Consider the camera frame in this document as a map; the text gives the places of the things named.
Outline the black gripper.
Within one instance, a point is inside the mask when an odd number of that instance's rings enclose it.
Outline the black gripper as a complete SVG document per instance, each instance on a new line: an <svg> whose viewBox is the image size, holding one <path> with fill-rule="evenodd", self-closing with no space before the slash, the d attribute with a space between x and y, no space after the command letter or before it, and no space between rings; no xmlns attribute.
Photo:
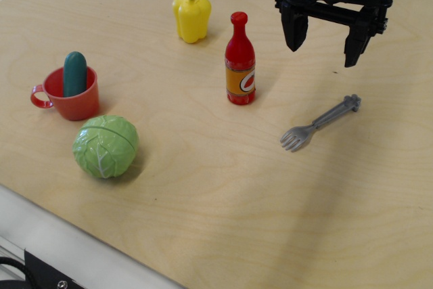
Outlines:
<svg viewBox="0 0 433 289"><path fill-rule="evenodd" d="M357 64L370 38L385 31L386 12L391 5L392 0L275 0L286 45L292 51L297 51L306 39L309 17L348 26L346 68Z"/></svg>

